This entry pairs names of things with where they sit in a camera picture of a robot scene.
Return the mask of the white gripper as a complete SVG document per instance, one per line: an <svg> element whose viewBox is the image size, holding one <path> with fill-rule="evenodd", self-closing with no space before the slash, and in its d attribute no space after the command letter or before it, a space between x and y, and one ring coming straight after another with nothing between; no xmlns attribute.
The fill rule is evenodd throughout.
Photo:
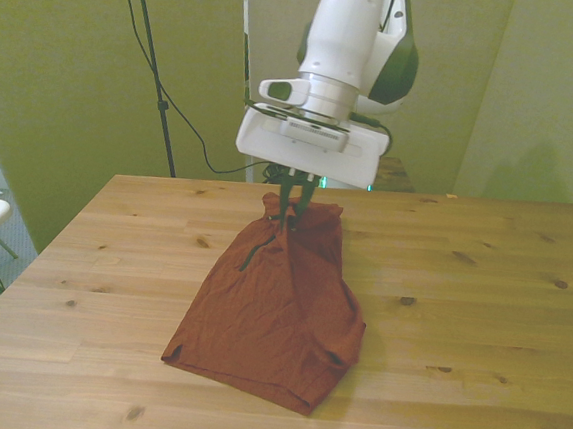
<svg viewBox="0 0 573 429"><path fill-rule="evenodd" d="M295 170L308 173L294 206L290 226L294 230L315 192L315 175L346 185L370 186L389 139L386 134L355 123L343 122L332 128L261 103L246 111L236 146L243 154L287 166L281 180L280 229L285 226Z"/></svg>

